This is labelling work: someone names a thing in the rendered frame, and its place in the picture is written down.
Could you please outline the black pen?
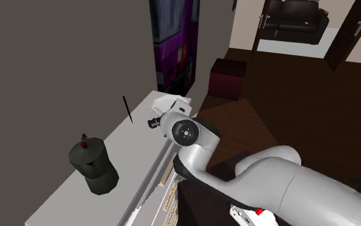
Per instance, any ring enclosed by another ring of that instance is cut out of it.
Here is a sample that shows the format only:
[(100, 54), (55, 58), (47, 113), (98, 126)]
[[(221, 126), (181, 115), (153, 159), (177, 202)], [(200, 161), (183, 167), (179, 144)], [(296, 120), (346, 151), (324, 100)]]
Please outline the black pen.
[(131, 112), (130, 112), (130, 109), (129, 109), (129, 106), (128, 106), (126, 97), (125, 97), (125, 96), (122, 96), (122, 99), (123, 99), (124, 105), (125, 105), (125, 107), (126, 107), (126, 111), (127, 111), (127, 113), (128, 113), (128, 117), (129, 117), (131, 123), (133, 123), (133, 118), (132, 118), (132, 116), (131, 116)]

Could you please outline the white chest of drawers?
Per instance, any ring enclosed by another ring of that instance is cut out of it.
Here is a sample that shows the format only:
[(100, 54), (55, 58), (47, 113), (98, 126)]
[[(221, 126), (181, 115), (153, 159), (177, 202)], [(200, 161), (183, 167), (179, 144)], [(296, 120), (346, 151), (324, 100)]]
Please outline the white chest of drawers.
[(117, 186), (95, 195), (78, 171), (30, 216), (25, 226), (125, 226), (171, 142), (147, 122), (189, 98), (151, 91), (106, 139), (109, 159), (119, 174)]

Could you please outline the dark moka pot red knob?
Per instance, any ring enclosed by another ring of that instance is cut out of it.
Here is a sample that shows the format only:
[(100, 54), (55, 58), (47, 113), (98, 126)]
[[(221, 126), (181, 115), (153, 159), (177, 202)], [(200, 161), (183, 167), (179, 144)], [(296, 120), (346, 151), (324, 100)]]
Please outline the dark moka pot red knob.
[(88, 188), (95, 195), (105, 195), (118, 184), (119, 174), (102, 139), (82, 134), (81, 141), (69, 152), (69, 162), (84, 176)]

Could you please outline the dark red ottoman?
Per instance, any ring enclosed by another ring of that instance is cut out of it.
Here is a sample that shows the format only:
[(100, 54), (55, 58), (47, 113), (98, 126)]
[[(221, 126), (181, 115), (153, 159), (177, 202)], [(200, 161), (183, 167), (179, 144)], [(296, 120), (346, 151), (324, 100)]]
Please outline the dark red ottoman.
[(208, 95), (238, 101), (246, 67), (246, 62), (217, 58), (210, 70)]

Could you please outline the black sofa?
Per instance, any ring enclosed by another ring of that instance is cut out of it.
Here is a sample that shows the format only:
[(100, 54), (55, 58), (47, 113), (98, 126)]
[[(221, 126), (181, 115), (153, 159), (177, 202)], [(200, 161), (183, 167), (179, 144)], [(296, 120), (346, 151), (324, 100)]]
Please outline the black sofa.
[(271, 0), (262, 40), (318, 45), (329, 24), (328, 12), (312, 0)]

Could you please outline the purple wall picture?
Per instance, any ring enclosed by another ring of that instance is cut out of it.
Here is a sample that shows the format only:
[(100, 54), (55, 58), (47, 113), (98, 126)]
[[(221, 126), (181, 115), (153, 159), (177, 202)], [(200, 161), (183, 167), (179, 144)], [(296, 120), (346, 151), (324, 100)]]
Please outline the purple wall picture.
[(149, 0), (159, 92), (186, 96), (196, 79), (200, 0)]

